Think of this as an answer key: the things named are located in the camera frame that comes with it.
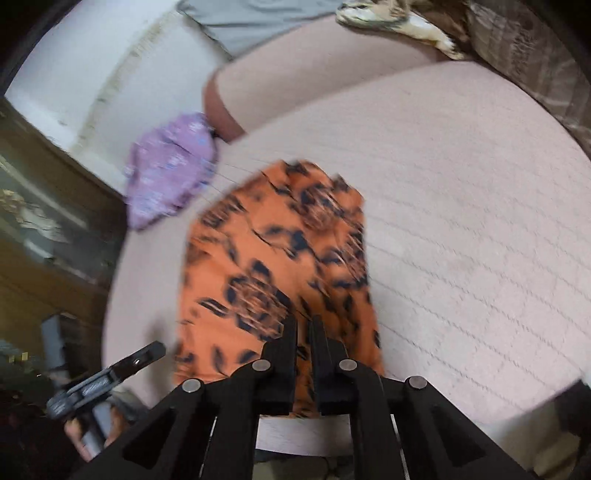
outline purple fabric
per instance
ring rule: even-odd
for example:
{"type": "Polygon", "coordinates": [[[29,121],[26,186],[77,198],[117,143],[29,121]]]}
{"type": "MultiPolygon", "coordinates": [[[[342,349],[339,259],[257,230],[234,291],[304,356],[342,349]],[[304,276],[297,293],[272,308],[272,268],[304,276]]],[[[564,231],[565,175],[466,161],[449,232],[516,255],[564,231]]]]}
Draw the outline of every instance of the purple fabric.
{"type": "Polygon", "coordinates": [[[139,230],[175,215],[215,169],[215,146],[202,113],[181,115],[145,134],[132,146],[125,169],[129,227],[139,230]]]}

